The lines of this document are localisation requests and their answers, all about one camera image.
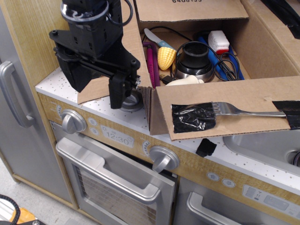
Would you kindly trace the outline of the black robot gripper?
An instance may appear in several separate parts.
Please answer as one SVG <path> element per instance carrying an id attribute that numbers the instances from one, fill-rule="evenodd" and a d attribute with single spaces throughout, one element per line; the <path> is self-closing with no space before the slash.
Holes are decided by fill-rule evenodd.
<path id="1" fill-rule="evenodd" d="M 122 44 L 123 29 L 103 25 L 70 24 L 69 30 L 49 33 L 60 68 L 77 92 L 100 76 L 109 77 L 112 109 L 120 109 L 132 88 L 137 88 L 140 62 Z"/>

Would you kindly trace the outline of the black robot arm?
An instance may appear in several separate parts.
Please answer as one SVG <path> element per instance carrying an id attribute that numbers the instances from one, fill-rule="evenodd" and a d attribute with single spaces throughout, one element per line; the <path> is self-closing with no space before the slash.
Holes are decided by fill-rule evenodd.
<path id="1" fill-rule="evenodd" d="M 77 92 L 106 76 L 111 108 L 134 111 L 143 104 L 136 91 L 140 62 L 122 44 L 123 27 L 133 17 L 133 7 L 127 4 L 124 22 L 119 0 L 64 0 L 60 12 L 69 30 L 52 30 L 49 37 L 62 72 Z"/>

